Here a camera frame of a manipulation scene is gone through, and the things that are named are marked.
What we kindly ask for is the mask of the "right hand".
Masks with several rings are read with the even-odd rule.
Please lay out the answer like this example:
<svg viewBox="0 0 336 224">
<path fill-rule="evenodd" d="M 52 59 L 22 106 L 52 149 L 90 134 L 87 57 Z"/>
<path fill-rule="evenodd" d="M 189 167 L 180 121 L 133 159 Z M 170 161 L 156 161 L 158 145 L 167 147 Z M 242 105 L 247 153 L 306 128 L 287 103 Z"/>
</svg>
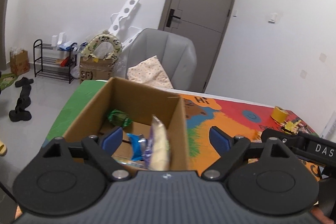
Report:
<svg viewBox="0 0 336 224">
<path fill-rule="evenodd" d="M 319 207 L 313 207 L 310 211 L 312 215 L 316 217 L 322 224 L 334 224 L 334 221 L 324 215 L 323 211 Z"/>
</svg>

